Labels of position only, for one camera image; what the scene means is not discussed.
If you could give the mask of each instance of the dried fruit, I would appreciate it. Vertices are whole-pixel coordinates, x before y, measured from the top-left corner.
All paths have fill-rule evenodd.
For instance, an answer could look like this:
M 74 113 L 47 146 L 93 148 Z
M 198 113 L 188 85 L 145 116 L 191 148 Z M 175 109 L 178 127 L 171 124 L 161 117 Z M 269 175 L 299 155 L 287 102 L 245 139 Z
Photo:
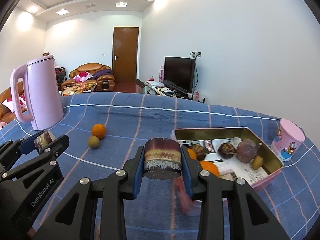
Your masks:
M 236 154 L 235 147 L 230 143 L 223 143 L 218 149 L 218 153 L 222 158 L 230 159 Z
M 237 147 L 237 158 L 244 163 L 248 163 L 257 155 L 257 149 L 261 145 L 262 143 L 256 144 L 250 139 L 243 140 Z
M 207 154 L 206 148 L 204 148 L 203 146 L 201 146 L 198 143 L 191 145 L 189 148 L 191 150 L 195 151 L 198 161 L 203 161 L 204 160 L 204 158 L 205 158 L 205 156 Z
M 253 159 L 251 166 L 253 169 L 257 170 L 260 167 L 262 167 L 263 165 L 263 158 L 260 156 L 255 156 L 255 158 Z

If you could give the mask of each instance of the tv stand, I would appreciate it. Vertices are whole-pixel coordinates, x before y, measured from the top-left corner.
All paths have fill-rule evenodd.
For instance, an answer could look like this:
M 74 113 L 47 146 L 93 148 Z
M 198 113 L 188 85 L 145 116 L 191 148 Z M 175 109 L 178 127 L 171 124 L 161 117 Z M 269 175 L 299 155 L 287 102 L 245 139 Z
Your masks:
M 148 91 L 147 93 L 149 95 L 152 95 L 154 91 L 154 94 L 156 95 L 161 95 L 163 97 L 176 97 L 176 98 L 184 98 L 184 99 L 189 99 L 187 95 L 183 95 L 182 93 L 180 92 L 170 92 L 170 93 L 164 93 L 162 91 L 160 91 L 159 89 L 155 88 L 155 87 L 151 87 L 147 82 L 144 82 L 145 86 L 148 87 Z

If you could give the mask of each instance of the wooden door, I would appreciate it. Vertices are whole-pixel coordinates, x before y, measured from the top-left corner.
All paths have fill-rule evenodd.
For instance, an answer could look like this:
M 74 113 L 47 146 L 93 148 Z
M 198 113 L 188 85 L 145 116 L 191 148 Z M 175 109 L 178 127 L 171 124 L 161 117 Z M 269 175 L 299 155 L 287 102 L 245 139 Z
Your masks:
M 112 70 L 116 83 L 137 80 L 138 27 L 114 27 Z

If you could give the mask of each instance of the pink kettle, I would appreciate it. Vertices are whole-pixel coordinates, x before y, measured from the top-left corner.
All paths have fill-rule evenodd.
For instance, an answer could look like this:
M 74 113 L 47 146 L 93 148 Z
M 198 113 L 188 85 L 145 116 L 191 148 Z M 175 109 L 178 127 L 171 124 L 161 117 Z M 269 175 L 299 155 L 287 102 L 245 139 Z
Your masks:
M 28 114 L 23 114 L 20 108 L 19 78 L 23 79 Z M 14 68 L 10 84 L 14 111 L 19 121 L 31 121 L 34 130 L 43 130 L 62 119 L 63 109 L 57 87 L 53 55 L 37 58 Z

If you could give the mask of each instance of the metal screw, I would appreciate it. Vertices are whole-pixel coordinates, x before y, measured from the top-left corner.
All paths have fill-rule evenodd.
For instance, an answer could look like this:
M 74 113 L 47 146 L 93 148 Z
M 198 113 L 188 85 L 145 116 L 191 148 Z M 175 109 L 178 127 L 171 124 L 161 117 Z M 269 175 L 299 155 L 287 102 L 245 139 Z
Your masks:
M 88 184 L 89 183 L 89 179 L 88 178 L 82 178 L 81 180 L 80 180 L 80 184 L 82 184 L 82 185 L 86 185 L 86 184 Z
M 200 174 L 204 177 L 208 177 L 210 175 L 210 172 L 209 171 L 206 171 L 206 170 L 202 170 L 200 171 Z
M 124 176 L 125 175 L 125 171 L 124 170 L 119 170 L 116 172 L 117 176 Z
M 245 179 L 243 179 L 243 178 L 238 178 L 238 179 L 236 180 L 236 182 L 237 182 L 238 184 L 240 184 L 240 185 L 243 185 L 243 184 L 245 183 Z

